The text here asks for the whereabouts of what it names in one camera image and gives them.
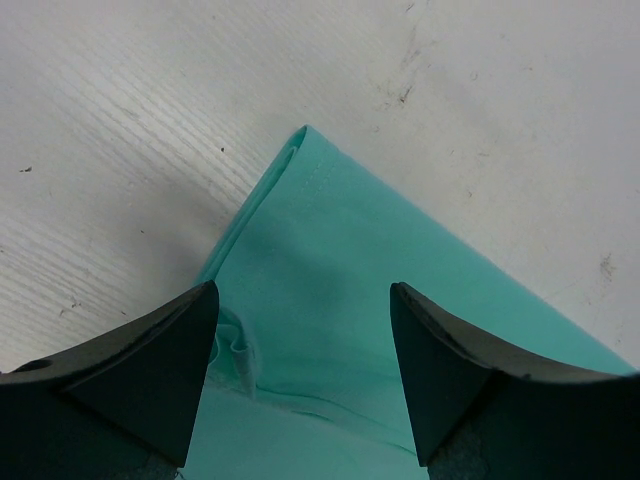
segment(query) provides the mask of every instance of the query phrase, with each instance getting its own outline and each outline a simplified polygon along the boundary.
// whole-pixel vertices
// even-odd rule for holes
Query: folded fabric
[[[277,436],[280,449],[269,445],[270,455],[286,458],[308,442],[326,462],[360,465],[344,470],[348,475],[304,478],[391,478],[368,469],[392,457],[398,478],[424,478],[391,333],[393,282],[407,282],[454,315],[540,355],[611,373],[631,370],[311,127],[287,142],[198,281],[212,278],[223,306],[209,368],[217,388],[203,392],[183,471],[189,480],[205,478],[191,477],[196,465],[198,472],[209,465],[215,477],[219,457],[198,442],[216,449],[225,436],[247,441],[237,456],[224,457],[230,464],[258,461],[248,446]],[[269,409],[282,427],[267,418]],[[301,426],[305,421],[312,423]],[[347,455],[344,438],[365,443]],[[226,471],[220,478],[258,478]],[[302,478],[300,471],[257,471],[260,478]]]

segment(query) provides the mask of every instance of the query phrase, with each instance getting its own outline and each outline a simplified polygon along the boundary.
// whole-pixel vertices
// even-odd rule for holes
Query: white table
[[[0,0],[0,370],[186,289],[304,123],[640,365],[640,4],[490,3]]]

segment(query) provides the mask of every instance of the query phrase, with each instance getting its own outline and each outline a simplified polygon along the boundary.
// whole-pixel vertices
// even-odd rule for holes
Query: fabric fold
[[[389,320],[394,282],[540,355],[631,370],[308,126],[241,208],[198,282],[207,279],[226,312],[214,384],[230,385],[232,373],[261,404],[414,461]]]

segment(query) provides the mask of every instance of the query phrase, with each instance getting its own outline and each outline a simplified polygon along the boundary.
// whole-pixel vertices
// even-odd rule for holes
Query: mint green fabric
[[[425,478],[390,327],[393,282],[538,354],[631,371],[311,127],[216,246],[198,281],[211,278],[223,309],[188,480]]]

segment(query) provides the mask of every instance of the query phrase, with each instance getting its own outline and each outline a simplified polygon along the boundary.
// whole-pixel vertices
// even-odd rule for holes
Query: scratched surface
[[[0,0],[0,370],[187,288],[307,122],[640,365],[626,3]]]

